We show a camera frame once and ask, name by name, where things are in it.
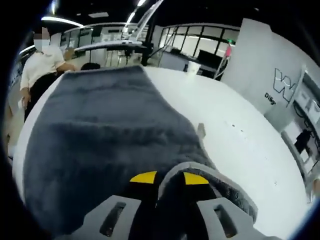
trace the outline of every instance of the person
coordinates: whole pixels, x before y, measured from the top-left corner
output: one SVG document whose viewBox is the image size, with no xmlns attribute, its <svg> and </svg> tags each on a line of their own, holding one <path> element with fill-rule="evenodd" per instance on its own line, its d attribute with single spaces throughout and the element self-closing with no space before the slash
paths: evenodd
<svg viewBox="0 0 320 240">
<path fill-rule="evenodd" d="M 83 64 L 83 66 L 81 67 L 81 70 L 94 70 L 94 69 L 100 69 L 100 68 L 101 66 L 98 63 L 87 62 Z"/>
<path fill-rule="evenodd" d="M 296 138 L 296 142 L 294 144 L 295 148 L 297 149 L 298 153 L 301 154 L 304 149 L 307 151 L 309 150 L 307 144 L 311 137 L 311 131 L 304 129 L 302 133 Z"/>
<path fill-rule="evenodd" d="M 24 107 L 24 121 L 42 94 L 58 78 L 59 73 L 75 71 L 74 65 L 66 63 L 58 46 L 50 45 L 48 29 L 40 27 L 33 32 L 36 48 L 22 70 L 20 92 Z"/>
</svg>

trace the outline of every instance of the black ceiling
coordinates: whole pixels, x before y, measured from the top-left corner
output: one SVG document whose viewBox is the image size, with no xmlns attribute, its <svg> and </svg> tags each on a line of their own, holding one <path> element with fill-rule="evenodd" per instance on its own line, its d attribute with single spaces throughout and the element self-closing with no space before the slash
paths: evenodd
<svg viewBox="0 0 320 240">
<path fill-rule="evenodd" d="M 139 0 L 59 0 L 55 15 L 83 25 L 103 22 L 126 22 Z M 146 0 L 138 8 L 132 22 L 137 23 L 145 11 L 156 2 Z M 218 23 L 241 26 L 243 18 L 250 18 L 271 26 L 272 31 L 290 40 L 314 60 L 317 56 L 307 43 L 302 31 L 310 33 L 315 44 L 320 44 L 316 38 L 319 18 L 312 4 L 295 5 L 293 1 L 287 4 L 283 0 L 269 0 L 260 3 L 233 0 L 164 0 L 156 12 L 156 24 L 169 26 L 186 23 Z M 108 17 L 91 18 L 88 14 L 107 12 Z M 69 24 L 48 24 L 51 33 L 63 32 L 73 28 Z"/>
</svg>

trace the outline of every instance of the man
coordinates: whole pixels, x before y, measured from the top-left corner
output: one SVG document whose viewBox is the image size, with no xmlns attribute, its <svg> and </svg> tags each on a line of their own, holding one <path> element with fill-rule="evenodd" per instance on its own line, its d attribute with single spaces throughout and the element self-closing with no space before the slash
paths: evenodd
<svg viewBox="0 0 320 240">
<path fill-rule="evenodd" d="M 57 46 L 50 45 L 50 34 L 45 27 L 33 32 L 33 42 L 36 51 L 26 61 L 20 83 L 24 121 L 42 94 L 57 79 L 58 73 L 76 70 L 74 65 L 65 62 Z"/>
<path fill-rule="evenodd" d="M 81 67 L 81 70 L 94 70 L 94 69 L 100 69 L 100 68 L 101 66 L 98 63 L 87 62 L 83 64 L 83 66 Z"/>
</svg>

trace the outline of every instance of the black pants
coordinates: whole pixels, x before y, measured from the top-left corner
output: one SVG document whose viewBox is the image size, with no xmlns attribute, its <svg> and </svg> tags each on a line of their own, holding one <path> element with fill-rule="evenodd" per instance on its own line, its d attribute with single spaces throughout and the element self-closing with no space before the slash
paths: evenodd
<svg viewBox="0 0 320 240">
<path fill-rule="evenodd" d="M 42 94 L 51 86 L 51 84 L 58 78 L 56 73 L 50 73 L 40 77 L 34 85 L 30 88 L 31 100 L 28 102 L 24 111 L 24 121 L 26 121 L 31 110 L 34 108 Z"/>
</svg>

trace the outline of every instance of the black cable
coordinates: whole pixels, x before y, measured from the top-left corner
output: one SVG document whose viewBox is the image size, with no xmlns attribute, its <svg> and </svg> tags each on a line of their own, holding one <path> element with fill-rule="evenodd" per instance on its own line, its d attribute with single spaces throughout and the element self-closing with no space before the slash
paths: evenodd
<svg viewBox="0 0 320 240">
<path fill-rule="evenodd" d="M 303 118 L 303 123 L 304 123 L 304 125 L 305 125 L 305 127 L 308 129 L 308 130 L 311 130 L 311 137 L 314 139 L 314 144 L 315 144 L 315 146 L 316 146 L 316 148 L 317 148 L 317 151 L 318 151 L 318 153 L 320 153 L 320 143 L 319 143 L 319 141 L 317 140 L 317 137 L 314 135 L 314 133 L 313 133 L 313 131 L 312 131 L 312 128 L 310 127 L 310 125 L 308 124 L 308 121 L 306 120 L 306 118 L 303 116 L 303 115 L 300 115 L 299 113 L 298 113 L 298 110 L 296 109 L 296 106 L 295 105 L 293 105 L 293 109 L 294 109 L 294 111 L 295 111 L 295 113 L 300 117 L 300 118 Z"/>
<path fill-rule="evenodd" d="M 177 34 L 178 28 L 179 28 L 179 26 L 177 26 L 177 27 L 175 28 L 174 32 L 173 32 L 172 35 L 169 37 L 168 41 L 164 43 L 163 47 L 160 47 L 157 51 L 155 51 L 154 53 L 152 53 L 152 54 L 148 57 L 148 59 L 150 59 L 150 58 L 151 58 L 153 55 L 155 55 L 157 52 L 159 52 L 160 50 L 162 50 L 162 49 L 164 49 L 164 48 L 166 48 L 166 47 L 168 46 L 168 43 L 171 41 L 171 38 L 172 38 L 175 34 Z"/>
</svg>

